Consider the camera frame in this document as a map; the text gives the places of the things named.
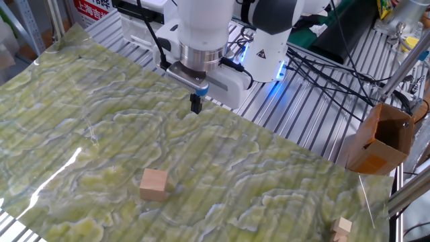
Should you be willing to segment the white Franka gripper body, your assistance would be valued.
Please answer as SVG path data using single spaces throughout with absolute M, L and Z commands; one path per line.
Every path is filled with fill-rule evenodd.
M 156 37 L 170 64 L 165 77 L 201 99 L 209 96 L 230 108 L 239 108 L 249 95 L 251 77 L 233 61 L 227 46 L 217 50 L 195 50 L 179 40 L 179 20 L 159 28 Z

